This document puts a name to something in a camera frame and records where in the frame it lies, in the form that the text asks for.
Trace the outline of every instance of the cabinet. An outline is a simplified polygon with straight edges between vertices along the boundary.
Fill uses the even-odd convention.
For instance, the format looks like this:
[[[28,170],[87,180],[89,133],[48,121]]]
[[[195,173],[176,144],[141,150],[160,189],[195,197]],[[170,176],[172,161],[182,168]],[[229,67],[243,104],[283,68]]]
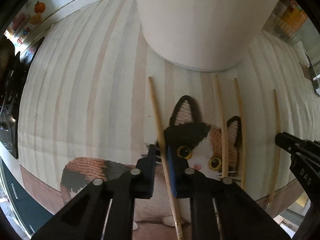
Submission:
[[[32,234],[52,218],[53,215],[28,194],[3,161],[2,164],[8,193],[10,193],[13,200],[13,208],[20,216],[26,230]]]

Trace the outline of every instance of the wooden stick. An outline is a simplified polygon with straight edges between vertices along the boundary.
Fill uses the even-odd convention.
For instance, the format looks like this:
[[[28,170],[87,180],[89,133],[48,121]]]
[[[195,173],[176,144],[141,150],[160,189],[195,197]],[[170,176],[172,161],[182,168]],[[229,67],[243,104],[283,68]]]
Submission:
[[[222,141],[222,178],[228,177],[228,166],[229,166],[229,149],[228,149],[228,133],[227,133],[227,123],[224,118],[223,113],[223,105],[222,105],[222,95],[221,95],[221,89],[219,85],[219,77],[218,75],[215,75],[216,78],[216,90],[218,94],[219,99],[219,111],[222,121],[222,127],[221,127],[221,141]]]
[[[169,169],[168,169],[167,159],[165,157],[165,140],[163,135],[163,127],[162,127],[159,105],[156,98],[156,91],[155,91],[152,77],[148,77],[148,81],[149,81],[149,87],[150,87],[150,96],[152,101],[153,112],[156,119],[158,144],[160,148],[161,162],[162,162],[162,167],[164,171],[165,183],[167,185],[167,192],[169,196],[170,207],[171,207],[171,211],[172,211],[172,215],[175,223],[177,237],[178,239],[183,239],[177,200],[175,197],[173,197],[171,192]]]
[[[273,90],[273,97],[275,101],[275,109],[276,109],[276,124],[277,124],[277,133],[281,132],[281,126],[280,126],[280,112],[279,112],[279,103],[278,103],[278,98],[277,98],[277,93],[276,90]],[[275,149],[275,160],[274,160],[274,165],[273,165],[273,171],[272,171],[272,180],[271,180],[271,187],[270,187],[270,192],[269,192],[269,200],[268,200],[268,205],[267,208],[270,206],[273,196],[275,194],[276,190],[276,182],[278,178],[278,171],[279,171],[279,164],[280,164],[280,147],[276,146]]]
[[[240,112],[240,119],[241,119],[241,134],[242,134],[242,154],[241,154],[241,188],[245,189],[245,176],[246,176],[246,152],[247,152],[247,145],[246,145],[246,137],[245,137],[245,119],[243,113],[243,102],[241,97],[241,91],[238,83],[238,79],[235,78],[235,85],[237,91],[237,98],[238,98],[238,106]]]

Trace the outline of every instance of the cat ear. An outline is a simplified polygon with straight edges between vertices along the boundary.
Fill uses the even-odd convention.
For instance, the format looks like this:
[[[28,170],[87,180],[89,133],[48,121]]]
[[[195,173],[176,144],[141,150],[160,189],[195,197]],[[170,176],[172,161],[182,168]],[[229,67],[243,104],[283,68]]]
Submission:
[[[241,142],[241,119],[233,116],[227,121],[228,141],[235,147]]]
[[[183,96],[174,107],[172,116],[170,117],[169,126],[191,122],[201,122],[198,104],[191,96]]]

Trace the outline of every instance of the yellow cat eye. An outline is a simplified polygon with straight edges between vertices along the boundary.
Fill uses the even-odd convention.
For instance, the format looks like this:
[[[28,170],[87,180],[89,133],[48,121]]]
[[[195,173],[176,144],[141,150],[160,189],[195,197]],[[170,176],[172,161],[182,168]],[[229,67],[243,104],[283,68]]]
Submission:
[[[177,155],[188,160],[192,157],[192,150],[188,146],[180,146],[177,149]]]
[[[219,157],[213,157],[209,160],[209,168],[213,171],[217,171],[221,167],[222,161]]]

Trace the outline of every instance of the orange fruit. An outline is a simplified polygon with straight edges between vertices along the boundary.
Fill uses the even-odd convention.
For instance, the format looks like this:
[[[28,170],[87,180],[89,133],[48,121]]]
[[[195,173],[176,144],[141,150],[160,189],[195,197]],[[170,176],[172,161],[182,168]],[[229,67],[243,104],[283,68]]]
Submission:
[[[35,13],[43,13],[45,11],[45,3],[39,2],[35,4]]]

